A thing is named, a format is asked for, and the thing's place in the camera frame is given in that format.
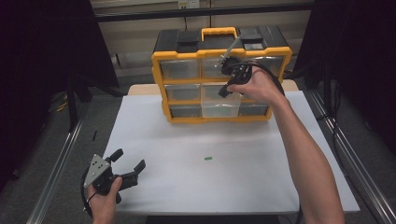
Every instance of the wall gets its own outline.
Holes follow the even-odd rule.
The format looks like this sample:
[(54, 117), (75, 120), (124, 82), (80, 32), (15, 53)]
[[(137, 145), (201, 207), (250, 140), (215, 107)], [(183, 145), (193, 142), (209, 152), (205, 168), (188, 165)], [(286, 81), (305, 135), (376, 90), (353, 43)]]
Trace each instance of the wall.
[[(272, 4), (313, 2), (313, 0), (201, 0), (200, 7), (243, 7)], [(177, 9), (177, 1), (148, 0), (148, 1), (107, 1), (92, 0), (96, 14), (142, 12), (156, 10)], [(116, 66), (118, 76), (141, 75), (150, 72), (150, 55), (154, 49), (157, 35), (164, 29), (196, 30), (203, 27), (224, 26), (256, 26), (276, 24), (294, 53), (298, 53), (304, 37), (305, 27), (310, 11), (271, 12), (240, 15), (221, 15), (211, 17), (142, 20), (142, 21), (114, 21), (101, 22), (100, 28), (110, 54), (119, 54), (121, 67)]]

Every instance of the gray carpet floor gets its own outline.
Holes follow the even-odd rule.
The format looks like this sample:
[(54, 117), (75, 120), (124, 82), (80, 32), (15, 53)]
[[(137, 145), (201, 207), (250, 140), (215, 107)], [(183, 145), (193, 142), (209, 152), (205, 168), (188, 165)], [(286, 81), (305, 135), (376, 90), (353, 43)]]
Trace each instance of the gray carpet floor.
[[(123, 77), (120, 78), (120, 90), (127, 92), (132, 84), (152, 83), (152, 81), (151, 78), (146, 77)], [(300, 79), (296, 81), (299, 88), (304, 90), (304, 83)], [(65, 162), (59, 183), (42, 223), (91, 223), (88, 215), (82, 212), (79, 183), (82, 172), (89, 164), (92, 154), (103, 155), (121, 103), (121, 98), (106, 95), (97, 89), (92, 89), (92, 93), (93, 100), (90, 103), (83, 104), (78, 101), (79, 110), (88, 108), (87, 116), (81, 124), (77, 141)], [(308, 99), (308, 103), (311, 104), (314, 114), (319, 115), (312, 101)], [(342, 96), (337, 118), (339, 126), (357, 151), (366, 169), (392, 207), (396, 207), (396, 157), (386, 148), (380, 136), (366, 128), (364, 118), (345, 96)], [(319, 120), (318, 123), (332, 147), (332, 134), (323, 120)], [(20, 178), (8, 181), (0, 193), (0, 223), (26, 223), (64, 146), (68, 128), (67, 108), (61, 112), (49, 114), (46, 129), (37, 140), (35, 148), (28, 155), (29, 159), (20, 169)], [(347, 223), (375, 223), (364, 202), (375, 212), (374, 215), (380, 220), (380, 223), (384, 223), (353, 170), (347, 165), (346, 158), (342, 153), (340, 155), (350, 179), (356, 185), (356, 189), (351, 188), (361, 207), (361, 211), (358, 213), (346, 214)], [(289, 220), (294, 222), (295, 218), (295, 215), (287, 215), (279, 217), (279, 220), (283, 224), (289, 223)], [(117, 223), (144, 224), (146, 221), (147, 217), (127, 214), (117, 216)]]

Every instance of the yellow storage organizer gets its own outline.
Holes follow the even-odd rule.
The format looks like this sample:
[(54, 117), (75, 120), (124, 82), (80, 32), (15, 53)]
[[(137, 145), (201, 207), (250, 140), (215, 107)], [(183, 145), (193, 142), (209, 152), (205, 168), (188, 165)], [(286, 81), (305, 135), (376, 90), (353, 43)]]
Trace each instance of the yellow storage organizer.
[(160, 31), (151, 57), (152, 73), (169, 122), (246, 122), (271, 118), (268, 105), (257, 104), (248, 96), (218, 95), (230, 77), (220, 72), (221, 65), (215, 65), (238, 36), (231, 56), (264, 64), (282, 82), (292, 52), (274, 25)]

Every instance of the hand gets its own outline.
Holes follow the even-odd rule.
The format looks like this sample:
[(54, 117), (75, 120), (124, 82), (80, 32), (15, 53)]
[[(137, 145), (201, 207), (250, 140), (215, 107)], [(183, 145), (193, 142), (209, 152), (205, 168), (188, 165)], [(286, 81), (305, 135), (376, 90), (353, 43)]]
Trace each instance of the hand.
[(227, 91), (236, 91), (247, 94), (256, 102), (272, 105), (278, 99), (284, 98), (274, 84), (271, 77), (262, 69), (253, 66), (250, 81), (244, 85), (230, 85)]
[(90, 200), (92, 210), (93, 224), (111, 224), (114, 223), (116, 215), (116, 195), (120, 190), (122, 178), (117, 177), (111, 185), (110, 192), (104, 196), (95, 194), (96, 189), (93, 185), (88, 186), (88, 195), (93, 197)]

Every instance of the human arm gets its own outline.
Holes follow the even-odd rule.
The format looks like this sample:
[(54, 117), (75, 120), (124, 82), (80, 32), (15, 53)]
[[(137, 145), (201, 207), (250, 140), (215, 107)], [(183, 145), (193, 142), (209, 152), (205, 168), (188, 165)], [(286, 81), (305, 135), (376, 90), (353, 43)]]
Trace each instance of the human arm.
[(269, 75), (253, 67), (252, 78), (247, 84), (231, 85), (228, 91), (245, 93), (271, 106), (306, 223), (345, 223), (330, 164)]
[(111, 185), (110, 192), (105, 195), (95, 193), (96, 189), (88, 186), (88, 195), (93, 197), (90, 200), (93, 224), (114, 223), (116, 215), (116, 196), (122, 184), (122, 178), (117, 177)]

